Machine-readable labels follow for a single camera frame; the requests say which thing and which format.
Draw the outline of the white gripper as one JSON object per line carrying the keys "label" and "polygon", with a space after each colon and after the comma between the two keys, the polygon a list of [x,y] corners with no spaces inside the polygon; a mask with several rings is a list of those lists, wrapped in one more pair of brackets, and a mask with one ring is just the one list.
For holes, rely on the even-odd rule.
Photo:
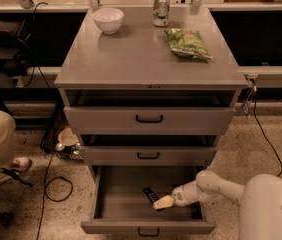
{"label": "white gripper", "polygon": [[195,181],[178,186],[171,195],[166,195],[153,203],[156,210],[172,207],[173,205],[184,207],[198,202],[200,191]]}

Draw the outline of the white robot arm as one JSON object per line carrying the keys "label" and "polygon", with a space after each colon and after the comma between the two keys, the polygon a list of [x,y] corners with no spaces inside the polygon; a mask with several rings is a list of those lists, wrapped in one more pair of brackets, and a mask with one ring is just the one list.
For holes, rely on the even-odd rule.
{"label": "white robot arm", "polygon": [[184,207],[222,196],[239,206],[239,240],[282,240],[282,179],[270,174],[252,177],[245,185],[209,170],[155,201],[155,209]]}

